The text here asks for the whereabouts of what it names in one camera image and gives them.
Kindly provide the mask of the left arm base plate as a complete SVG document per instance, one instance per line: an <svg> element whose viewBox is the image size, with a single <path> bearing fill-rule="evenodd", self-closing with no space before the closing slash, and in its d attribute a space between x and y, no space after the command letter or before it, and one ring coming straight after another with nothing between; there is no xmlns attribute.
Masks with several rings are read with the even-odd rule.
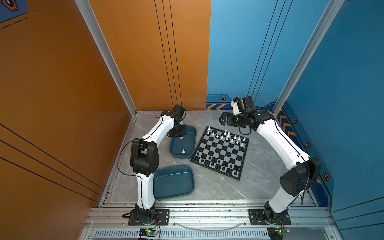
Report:
<svg viewBox="0 0 384 240"><path fill-rule="evenodd" d="M156 225L167 226L170 219L169 209L155 209L150 210L134 209L130 212L128 221L129 226L143 226L143 225Z"/></svg>

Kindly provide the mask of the black and silver chessboard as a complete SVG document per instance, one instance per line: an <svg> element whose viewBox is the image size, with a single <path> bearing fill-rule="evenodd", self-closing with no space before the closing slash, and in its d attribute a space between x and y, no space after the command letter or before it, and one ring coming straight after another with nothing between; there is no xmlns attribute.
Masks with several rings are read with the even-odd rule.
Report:
<svg viewBox="0 0 384 240"><path fill-rule="evenodd" d="M250 139L245 136L237 135L237 138L234 140L235 134L231 133L231 138L228 138L229 140L226 142L225 139L227 138L227 135L224 135L225 130L220 130L220 129L211 127L210 135L207 135L208 127L210 126L206 127L205 133L202 135L190 162L239 181L241 179L242 170L245 163L246 153L247 153ZM236 141L238 141L239 136L241 136L241 141L239 141L239 144L236 145ZM202 154L206 154L207 157L203 159ZM194 161L195 156L199 157L199 160L197 162ZM204 162L200 163L200 159L203 159L204 162L209 161L210 162L209 165L208 166L205 165ZM227 162L228 166L227 167L223 166L223 162ZM215 165L221 165L221 168L225 167L226 170L224 172L221 171L221 168L220 170L216 170L215 165L213 168L210 166L211 163L214 163ZM236 177L232 176L232 172L235 171L234 166L239 167L239 170L236 171L237 172ZM227 169L231 169L230 174L226 173Z"/></svg>

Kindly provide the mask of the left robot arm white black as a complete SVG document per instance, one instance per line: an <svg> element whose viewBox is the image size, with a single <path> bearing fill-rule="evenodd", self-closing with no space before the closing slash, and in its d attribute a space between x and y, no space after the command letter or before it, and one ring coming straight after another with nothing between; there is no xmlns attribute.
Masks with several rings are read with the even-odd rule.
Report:
<svg viewBox="0 0 384 240"><path fill-rule="evenodd" d="M131 144L130 165L138 177L138 200L134 214L139 221L150 224L155 220L154 175L160 164L158 145L168 136L180 138L186 135L186 125L182 124L185 109L176 105L173 110L165 110L158 122L142 138L135 138Z"/></svg>

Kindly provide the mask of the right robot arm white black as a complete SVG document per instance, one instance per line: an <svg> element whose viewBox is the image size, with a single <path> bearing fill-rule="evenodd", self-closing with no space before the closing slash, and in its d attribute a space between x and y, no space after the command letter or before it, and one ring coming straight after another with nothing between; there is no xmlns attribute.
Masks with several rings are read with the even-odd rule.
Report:
<svg viewBox="0 0 384 240"><path fill-rule="evenodd" d="M233 113L223 113L227 119L220 118L221 125L249 127L257 132L273 147L287 168L280 177L280 188L265 203L263 211L268 224L280 224L288 215L289 206L298 197L303 198L305 191L317 181L322 162L302 151L283 131L277 118L269 110L256 107L251 96L234 98L231 106Z"/></svg>

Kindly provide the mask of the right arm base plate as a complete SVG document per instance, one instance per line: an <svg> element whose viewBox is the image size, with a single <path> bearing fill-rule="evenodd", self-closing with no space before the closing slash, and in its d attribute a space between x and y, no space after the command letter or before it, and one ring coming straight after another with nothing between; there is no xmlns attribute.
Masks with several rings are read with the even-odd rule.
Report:
<svg viewBox="0 0 384 240"><path fill-rule="evenodd" d="M250 209L248 210L249 219L251 225L285 225L289 226L292 224L288 210L282 213L276 214L274 211L269 209Z"/></svg>

